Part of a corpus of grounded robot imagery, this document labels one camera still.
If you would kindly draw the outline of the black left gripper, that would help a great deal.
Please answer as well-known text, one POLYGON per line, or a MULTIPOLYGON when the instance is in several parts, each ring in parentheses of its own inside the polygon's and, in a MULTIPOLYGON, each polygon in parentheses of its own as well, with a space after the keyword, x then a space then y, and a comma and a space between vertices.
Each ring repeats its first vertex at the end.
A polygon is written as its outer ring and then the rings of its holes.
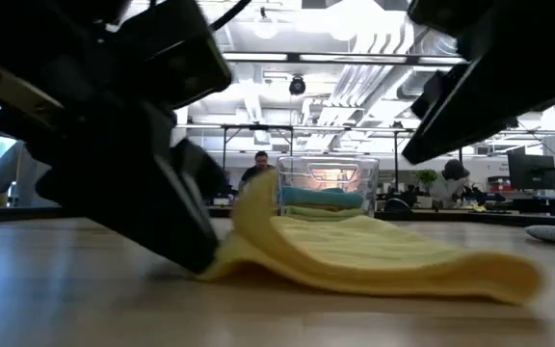
POLYGON ((176 5, 0 1, 0 130, 38 159, 167 159, 176 5))

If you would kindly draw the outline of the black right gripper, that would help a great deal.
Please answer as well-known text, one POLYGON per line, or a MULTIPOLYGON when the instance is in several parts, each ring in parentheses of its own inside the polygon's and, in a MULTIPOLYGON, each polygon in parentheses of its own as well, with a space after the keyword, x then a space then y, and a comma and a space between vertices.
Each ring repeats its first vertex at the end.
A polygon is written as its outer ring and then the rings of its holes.
POLYGON ((412 0, 408 16, 453 38, 471 63, 436 72, 411 104, 420 123, 403 150, 410 163, 485 140, 555 104, 555 0, 412 0), (515 67, 481 62, 511 58, 515 67))

